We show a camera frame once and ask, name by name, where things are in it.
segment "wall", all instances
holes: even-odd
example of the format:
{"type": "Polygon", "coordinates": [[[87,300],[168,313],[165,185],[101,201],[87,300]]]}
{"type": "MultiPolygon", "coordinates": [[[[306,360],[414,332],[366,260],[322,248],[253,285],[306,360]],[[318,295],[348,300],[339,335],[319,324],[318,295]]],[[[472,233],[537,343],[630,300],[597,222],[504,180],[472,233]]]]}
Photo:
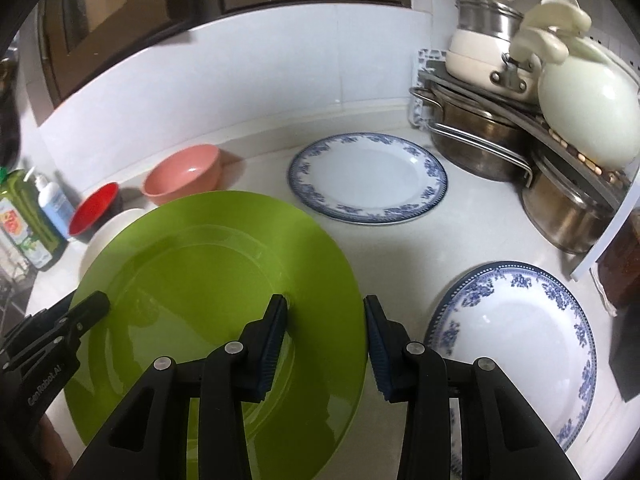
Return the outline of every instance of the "wall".
{"type": "MultiPolygon", "coordinates": [[[[416,51],[445,50],[457,23],[455,0],[412,1],[414,10],[278,7],[185,32],[111,68],[40,128],[29,101],[18,98],[24,154],[84,192],[145,157],[232,124],[406,98],[416,51]]],[[[514,6],[526,11],[538,1],[514,6]]],[[[592,16],[590,34],[625,60],[637,57],[640,68],[640,46],[612,3],[578,1],[592,16]]],[[[34,88],[37,71],[23,72],[34,88]]]]}

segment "dish soap bottle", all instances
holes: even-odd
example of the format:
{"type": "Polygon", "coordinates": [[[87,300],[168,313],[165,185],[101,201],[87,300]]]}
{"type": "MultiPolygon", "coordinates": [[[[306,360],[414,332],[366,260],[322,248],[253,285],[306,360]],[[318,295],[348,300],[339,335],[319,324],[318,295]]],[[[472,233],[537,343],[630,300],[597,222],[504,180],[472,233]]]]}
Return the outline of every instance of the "dish soap bottle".
{"type": "Polygon", "coordinates": [[[0,167],[0,224],[33,266],[45,270],[60,259],[66,240],[41,211],[36,189],[24,181],[25,174],[7,174],[0,167]]]}
{"type": "MultiPolygon", "coordinates": [[[[28,182],[34,172],[35,167],[27,172],[24,176],[24,181],[28,182]]],[[[63,238],[69,240],[69,224],[71,224],[71,219],[76,210],[62,192],[57,182],[50,182],[43,174],[36,173],[35,185],[36,189],[40,192],[38,195],[38,205],[63,238]]]]}

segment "blue and white plate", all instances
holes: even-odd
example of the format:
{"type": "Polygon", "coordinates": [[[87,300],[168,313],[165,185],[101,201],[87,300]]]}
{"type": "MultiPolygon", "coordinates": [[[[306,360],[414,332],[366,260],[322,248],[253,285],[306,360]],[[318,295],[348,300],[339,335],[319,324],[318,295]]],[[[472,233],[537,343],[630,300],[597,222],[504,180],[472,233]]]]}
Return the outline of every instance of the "blue and white plate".
{"type": "Polygon", "coordinates": [[[357,224],[411,220],[431,210],[447,191],[447,174],[431,153],[383,134],[318,140],[296,155],[288,177],[305,205],[357,224]]]}
{"type": "MultiPolygon", "coordinates": [[[[495,360],[567,450],[589,413],[596,349],[580,305],[553,276],[519,262],[472,270],[440,302],[425,345],[472,363],[495,360]]],[[[460,415],[452,402],[452,469],[460,474],[460,415]]]]}

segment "pink bowl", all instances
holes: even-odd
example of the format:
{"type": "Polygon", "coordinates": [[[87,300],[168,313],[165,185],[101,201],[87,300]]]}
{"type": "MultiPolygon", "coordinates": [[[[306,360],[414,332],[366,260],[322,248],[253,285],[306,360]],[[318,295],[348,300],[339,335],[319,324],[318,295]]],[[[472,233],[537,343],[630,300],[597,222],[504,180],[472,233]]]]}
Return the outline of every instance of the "pink bowl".
{"type": "Polygon", "coordinates": [[[154,204],[162,205],[176,198],[216,189],[221,173],[217,146],[190,146],[153,168],[142,183],[142,193],[154,204]]]}

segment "metal screw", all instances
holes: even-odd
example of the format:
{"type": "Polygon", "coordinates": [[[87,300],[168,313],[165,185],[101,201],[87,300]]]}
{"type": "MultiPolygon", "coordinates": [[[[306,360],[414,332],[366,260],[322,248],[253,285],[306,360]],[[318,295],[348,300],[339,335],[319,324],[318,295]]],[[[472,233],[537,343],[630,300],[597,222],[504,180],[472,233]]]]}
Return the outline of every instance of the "metal screw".
{"type": "Polygon", "coordinates": [[[478,366],[487,372],[490,372],[495,368],[495,363],[488,357],[481,357],[478,359],[478,366]]]}
{"type": "Polygon", "coordinates": [[[239,354],[244,345],[239,341],[230,341],[225,345],[225,352],[228,354],[239,354]]]}
{"type": "Polygon", "coordinates": [[[166,370],[169,366],[171,366],[171,359],[168,357],[159,357],[154,361],[154,368],[156,370],[166,370]]]}
{"type": "Polygon", "coordinates": [[[417,341],[411,341],[406,346],[406,351],[409,352],[409,354],[413,355],[424,354],[424,345],[422,343],[418,343],[417,341]]]}

